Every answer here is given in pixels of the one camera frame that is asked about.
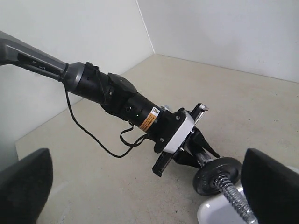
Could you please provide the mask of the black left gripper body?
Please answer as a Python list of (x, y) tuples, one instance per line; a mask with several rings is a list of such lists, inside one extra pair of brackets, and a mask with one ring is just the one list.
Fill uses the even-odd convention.
[(198, 103), (190, 112), (184, 108), (176, 112), (164, 111), (168, 121), (154, 146), (155, 153), (160, 154), (152, 168), (154, 174), (162, 176), (171, 160), (180, 165), (201, 168), (197, 159), (185, 151), (184, 147), (190, 136), (195, 133), (195, 125), (208, 110), (204, 104)]

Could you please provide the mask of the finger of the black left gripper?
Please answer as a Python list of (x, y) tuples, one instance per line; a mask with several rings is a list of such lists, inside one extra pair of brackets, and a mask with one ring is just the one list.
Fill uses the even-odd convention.
[(201, 168), (201, 165), (198, 163), (197, 159), (187, 151), (178, 150), (174, 154), (174, 161), (179, 165)]
[(194, 128), (192, 131), (191, 142), (206, 151), (208, 151), (215, 158), (220, 158), (220, 155), (210, 146), (202, 132), (198, 128)]

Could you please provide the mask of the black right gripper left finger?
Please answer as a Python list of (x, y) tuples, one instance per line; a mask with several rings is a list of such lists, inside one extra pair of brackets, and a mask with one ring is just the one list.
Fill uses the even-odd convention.
[(53, 184), (48, 148), (40, 148), (0, 172), (0, 222), (35, 224)]

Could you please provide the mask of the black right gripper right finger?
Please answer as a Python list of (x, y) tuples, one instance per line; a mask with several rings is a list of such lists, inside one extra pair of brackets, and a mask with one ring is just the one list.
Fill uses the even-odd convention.
[(243, 192), (260, 224), (299, 222), (299, 174), (262, 151), (248, 148), (241, 170)]

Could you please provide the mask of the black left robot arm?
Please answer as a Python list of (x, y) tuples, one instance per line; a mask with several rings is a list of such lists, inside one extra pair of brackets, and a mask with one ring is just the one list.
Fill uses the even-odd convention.
[(102, 73), (89, 62), (65, 63), (4, 32), (0, 34), (0, 63), (55, 79), (64, 85), (66, 93), (98, 103), (108, 114), (140, 128), (144, 135), (127, 146), (133, 149), (145, 139), (154, 141), (154, 151), (160, 155), (152, 169), (157, 176), (162, 175), (171, 160), (200, 167), (196, 157), (184, 151), (190, 138), (195, 139), (200, 149), (219, 158), (196, 127), (207, 111), (203, 104), (197, 104), (192, 111), (180, 108), (172, 112), (168, 106), (157, 106), (145, 98), (120, 75)]

